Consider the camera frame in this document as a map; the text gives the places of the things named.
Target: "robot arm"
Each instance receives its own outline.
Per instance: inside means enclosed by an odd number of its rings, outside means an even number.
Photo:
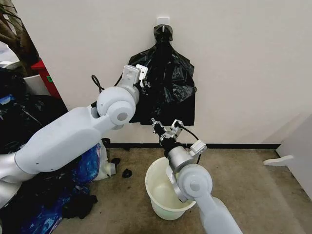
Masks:
[[[140,69],[125,66],[118,86],[103,90],[96,106],[67,112],[37,131],[19,151],[0,156],[0,208],[22,181],[63,167],[95,146],[108,130],[128,123],[138,103],[139,92],[134,85],[140,74]]]
[[[211,196],[213,181],[208,171],[198,164],[193,164],[194,157],[207,149],[201,140],[195,142],[190,151],[176,142],[183,123],[175,120],[170,131],[152,119],[154,133],[159,135],[159,143],[165,149],[169,160],[166,174],[181,202],[194,200],[200,209],[200,219],[208,234],[242,234],[239,226],[224,203]]]

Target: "black plastic bag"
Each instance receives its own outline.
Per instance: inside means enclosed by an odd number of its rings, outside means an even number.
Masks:
[[[172,28],[160,24],[154,28],[156,44],[130,58],[129,64],[148,68],[140,89],[136,113],[130,122],[151,124],[151,118],[171,125],[175,119],[184,125],[194,124],[195,92],[194,66],[183,55],[173,49]]]
[[[25,95],[0,104],[0,154],[17,151],[36,131],[66,112],[62,100],[45,95]]]
[[[24,96],[26,84],[24,78],[9,69],[0,67],[0,98],[13,95],[15,98]]]

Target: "floor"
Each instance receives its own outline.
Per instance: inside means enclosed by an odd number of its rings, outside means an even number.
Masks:
[[[175,221],[154,213],[144,179],[162,149],[110,149],[108,156],[121,162],[116,175],[91,183],[99,202],[84,219],[63,220],[54,234],[204,233],[196,206]],[[274,150],[211,149],[200,164],[213,178],[213,196],[227,205],[244,234],[311,234],[312,202],[287,168],[262,164],[274,157]],[[126,168],[130,178],[121,177]]]

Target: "white bucket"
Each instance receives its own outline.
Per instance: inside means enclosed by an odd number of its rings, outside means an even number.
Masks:
[[[146,172],[145,187],[155,213],[163,219],[175,220],[192,208],[196,202],[188,200],[182,203],[179,200],[166,175],[168,165],[169,161],[165,157],[153,162]]]

